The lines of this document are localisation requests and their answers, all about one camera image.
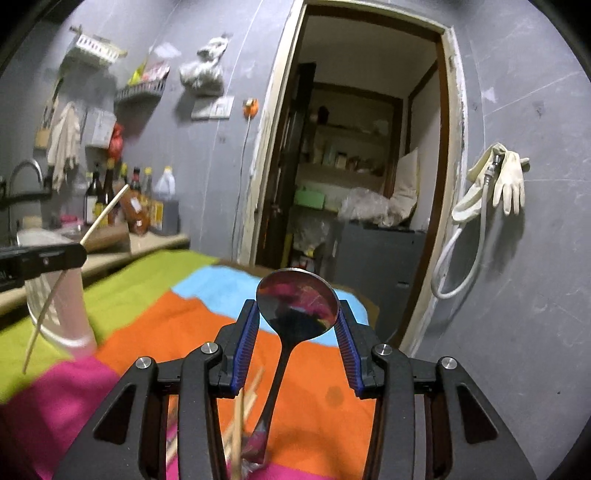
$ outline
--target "metal spoon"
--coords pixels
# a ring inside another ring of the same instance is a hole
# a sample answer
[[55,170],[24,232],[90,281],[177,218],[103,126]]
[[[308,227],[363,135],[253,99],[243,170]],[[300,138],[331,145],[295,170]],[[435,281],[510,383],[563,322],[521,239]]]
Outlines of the metal spoon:
[[291,352],[298,344],[330,330],[340,308],[328,283],[299,268],[277,270],[263,278],[256,288],[256,302],[281,340],[281,355],[261,417],[242,450],[247,471],[264,463],[273,409]]

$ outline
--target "blue cloth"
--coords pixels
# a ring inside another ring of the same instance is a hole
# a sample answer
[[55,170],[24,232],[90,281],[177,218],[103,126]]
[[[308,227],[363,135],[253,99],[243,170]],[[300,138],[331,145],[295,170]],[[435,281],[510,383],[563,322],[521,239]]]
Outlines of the blue cloth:
[[[261,281],[240,270],[223,265],[200,268],[173,287],[173,292],[184,299],[197,298],[213,313],[238,319],[245,300],[256,298],[256,286]],[[347,300],[358,323],[368,325],[368,314],[361,302],[353,295],[335,290],[338,298]],[[261,329],[275,333],[261,316]],[[338,346],[335,330],[330,329],[312,342]]]

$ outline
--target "red bag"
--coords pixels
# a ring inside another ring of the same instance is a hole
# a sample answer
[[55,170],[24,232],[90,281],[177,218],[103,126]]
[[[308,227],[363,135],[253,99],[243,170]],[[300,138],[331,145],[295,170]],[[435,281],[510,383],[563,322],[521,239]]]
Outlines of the red bag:
[[111,135],[109,148],[107,149],[107,155],[109,158],[114,158],[115,161],[121,159],[121,153],[123,152],[123,130],[123,125],[116,122],[113,127],[113,135]]

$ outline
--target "gray cabinet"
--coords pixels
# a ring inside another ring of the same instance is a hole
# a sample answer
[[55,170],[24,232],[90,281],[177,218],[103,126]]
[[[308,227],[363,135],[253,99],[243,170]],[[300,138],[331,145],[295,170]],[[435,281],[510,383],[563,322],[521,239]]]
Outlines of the gray cabinet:
[[424,232],[338,223],[321,274],[379,307],[376,333],[386,341],[402,321],[424,244]]

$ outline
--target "metal screw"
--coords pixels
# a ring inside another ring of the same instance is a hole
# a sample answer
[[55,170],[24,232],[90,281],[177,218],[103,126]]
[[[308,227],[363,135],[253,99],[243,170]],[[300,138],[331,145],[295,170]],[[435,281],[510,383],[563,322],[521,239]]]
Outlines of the metal screw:
[[453,370],[454,368],[457,367],[457,360],[455,358],[450,357],[450,356],[446,356],[441,359],[441,364],[443,365],[443,368],[447,368],[448,370]]
[[203,353],[207,354],[207,355],[211,355],[212,353],[217,352],[217,349],[218,348],[219,347],[217,346],[217,343],[215,343],[215,342],[207,342],[207,343],[204,343],[201,346],[201,351]]
[[135,366],[138,368],[148,368],[152,365],[152,359],[149,356],[141,356],[135,361]]
[[374,352],[376,352],[378,355],[386,356],[392,353],[392,347],[386,345],[385,343],[379,343],[374,346]]

